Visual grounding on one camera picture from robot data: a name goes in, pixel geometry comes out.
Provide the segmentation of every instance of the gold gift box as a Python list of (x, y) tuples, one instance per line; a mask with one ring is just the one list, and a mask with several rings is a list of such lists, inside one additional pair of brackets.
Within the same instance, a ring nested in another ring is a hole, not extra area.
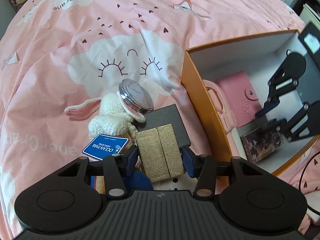
[(178, 143), (171, 124), (135, 134), (142, 171), (151, 182), (185, 173)]

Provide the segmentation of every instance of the pink bedsheet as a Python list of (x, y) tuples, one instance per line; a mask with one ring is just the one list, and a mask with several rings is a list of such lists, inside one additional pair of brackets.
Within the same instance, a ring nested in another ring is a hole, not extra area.
[[(312, 147), (310, 147), (294, 164), (292, 164), (287, 170), (281, 173), (278, 177), (287, 183), (291, 184), (295, 188), (299, 189), (299, 180), (304, 167), (307, 162), (320, 151), (320, 140), (318, 139)], [(305, 173), (301, 180), (301, 192), (305, 195), (310, 192), (320, 190), (320, 157), (317, 155), (313, 161), (307, 166)], [(299, 231), (305, 233), (311, 223), (311, 219), (308, 215), (305, 215)]]
[(82, 155), (89, 120), (67, 106), (132, 78), (155, 108), (176, 103), (193, 150), (210, 153), (180, 85), (184, 50), (303, 27), (280, 0), (28, 0), (0, 42), (0, 238), (21, 232), (17, 195)]

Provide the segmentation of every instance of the orange box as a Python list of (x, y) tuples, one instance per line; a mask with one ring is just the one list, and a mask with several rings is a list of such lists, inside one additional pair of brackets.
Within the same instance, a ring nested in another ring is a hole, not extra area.
[[(219, 161), (230, 161), (233, 155), (218, 113), (209, 97), (203, 79), (217, 81), (239, 71), (246, 71), (259, 102), (263, 106), (268, 95), (267, 82), (286, 57), (286, 51), (307, 53), (298, 40), (296, 30), (249, 35), (204, 44), (185, 52), (181, 83), (207, 135), (212, 155)], [(297, 91), (280, 98), (280, 104), (266, 114), (289, 120), (302, 107)], [(287, 142), (274, 153), (256, 163), (257, 166), (278, 176), (300, 158), (319, 138), (309, 137)]]

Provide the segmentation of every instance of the crocheted bunny ear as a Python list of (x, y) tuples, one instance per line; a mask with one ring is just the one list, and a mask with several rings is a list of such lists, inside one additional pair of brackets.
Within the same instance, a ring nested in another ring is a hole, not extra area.
[(78, 106), (68, 106), (64, 112), (67, 116), (74, 119), (86, 119), (100, 107), (101, 98), (93, 98), (86, 100)]
[(122, 107), (125, 109), (125, 111), (135, 120), (137, 120), (138, 122), (145, 122), (146, 119), (144, 118), (144, 116), (137, 112), (136, 110), (134, 110), (131, 106), (129, 106), (121, 97), (120, 93), (117, 92), (117, 95), (119, 97), (120, 103), (122, 105)]

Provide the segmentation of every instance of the pink case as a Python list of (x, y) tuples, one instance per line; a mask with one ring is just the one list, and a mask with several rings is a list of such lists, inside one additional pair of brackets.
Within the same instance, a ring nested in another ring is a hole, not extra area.
[(237, 128), (255, 119), (255, 114), (262, 107), (246, 72), (235, 73), (216, 83), (221, 87), (236, 116)]
[(207, 88), (211, 100), (218, 112), (223, 128), (227, 134), (232, 155), (239, 156), (238, 148), (236, 147), (236, 143), (230, 133), (232, 128), (236, 127), (237, 125), (236, 117), (233, 111), (230, 109), (230, 106), (221, 88), (217, 84), (208, 80), (203, 80), (203, 83)]

